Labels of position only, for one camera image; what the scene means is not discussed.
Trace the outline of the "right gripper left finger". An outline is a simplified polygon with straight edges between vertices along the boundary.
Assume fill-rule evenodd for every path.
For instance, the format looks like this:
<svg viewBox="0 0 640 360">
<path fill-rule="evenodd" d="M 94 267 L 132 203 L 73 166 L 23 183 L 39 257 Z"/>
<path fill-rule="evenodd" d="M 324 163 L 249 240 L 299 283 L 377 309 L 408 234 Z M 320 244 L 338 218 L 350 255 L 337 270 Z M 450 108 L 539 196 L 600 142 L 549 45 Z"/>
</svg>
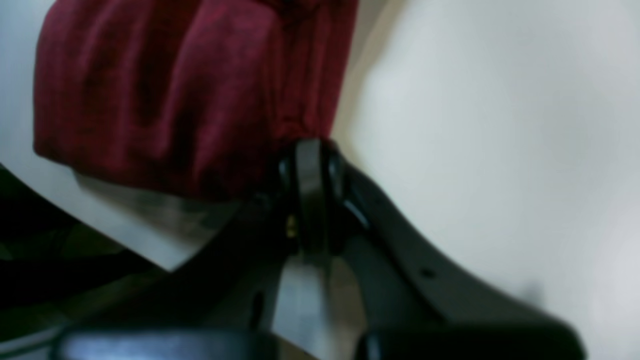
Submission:
<svg viewBox="0 0 640 360">
<path fill-rule="evenodd" d="M 65 330 L 53 360 L 279 360 L 279 280 L 314 257 L 314 140 L 278 164 L 197 255 L 143 292 Z"/>
</svg>

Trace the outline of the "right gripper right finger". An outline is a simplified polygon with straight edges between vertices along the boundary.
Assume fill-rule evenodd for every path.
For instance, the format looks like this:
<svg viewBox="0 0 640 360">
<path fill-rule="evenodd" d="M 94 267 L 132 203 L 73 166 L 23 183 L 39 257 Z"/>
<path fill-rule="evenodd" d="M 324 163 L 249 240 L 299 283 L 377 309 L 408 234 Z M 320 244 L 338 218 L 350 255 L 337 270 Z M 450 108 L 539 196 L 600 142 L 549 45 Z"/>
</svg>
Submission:
<svg viewBox="0 0 640 360">
<path fill-rule="evenodd" d="M 314 141 L 326 219 L 314 244 L 359 285 L 355 360 L 583 360 L 564 321 L 499 291 L 439 251 L 336 146 Z"/>
</svg>

